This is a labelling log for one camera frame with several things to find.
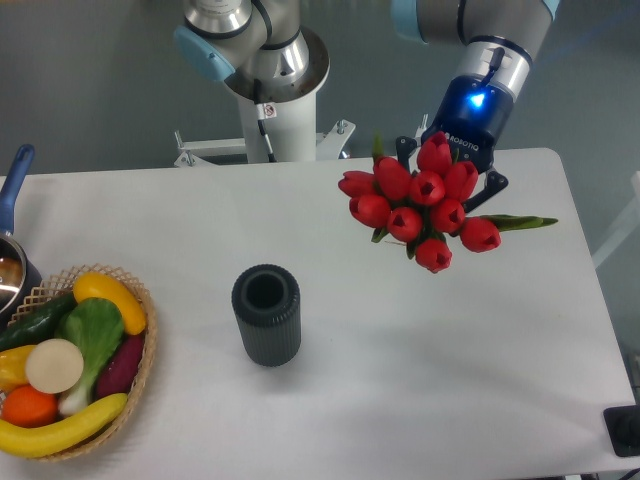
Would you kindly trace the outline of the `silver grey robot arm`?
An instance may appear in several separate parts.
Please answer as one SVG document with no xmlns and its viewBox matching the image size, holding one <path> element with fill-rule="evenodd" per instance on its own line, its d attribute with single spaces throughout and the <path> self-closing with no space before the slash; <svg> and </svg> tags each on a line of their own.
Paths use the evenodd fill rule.
<svg viewBox="0 0 640 480">
<path fill-rule="evenodd" d="M 398 35 L 420 43 L 461 43 L 464 56 L 434 117 L 396 140 L 402 162 L 443 132 L 460 157 L 485 176 L 464 204 L 473 211 L 508 182 L 494 149 L 555 19 L 554 1 L 395 1 Z M 174 31 L 183 58 L 201 76 L 223 83 L 241 115 L 251 163 L 340 158 L 353 133 L 338 122 L 316 129 L 316 95 L 330 61 L 323 41 L 300 21 L 296 1 L 187 1 Z"/>
</svg>

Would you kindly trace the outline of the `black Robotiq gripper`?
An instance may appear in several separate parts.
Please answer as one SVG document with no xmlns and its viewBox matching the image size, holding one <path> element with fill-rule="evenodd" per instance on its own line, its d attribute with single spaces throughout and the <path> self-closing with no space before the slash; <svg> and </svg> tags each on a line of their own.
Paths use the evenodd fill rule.
<svg viewBox="0 0 640 480">
<path fill-rule="evenodd" d="M 463 203 L 472 212 L 508 185 L 506 176 L 492 168 L 494 149 L 504 130 L 532 59 L 508 40 L 474 40 L 464 51 L 454 77 L 431 125 L 421 135 L 425 142 L 437 132 L 445 134 L 450 147 L 485 172 L 483 189 Z M 415 138 L 395 140 L 397 160 L 411 171 L 409 160 L 418 148 Z"/>
</svg>

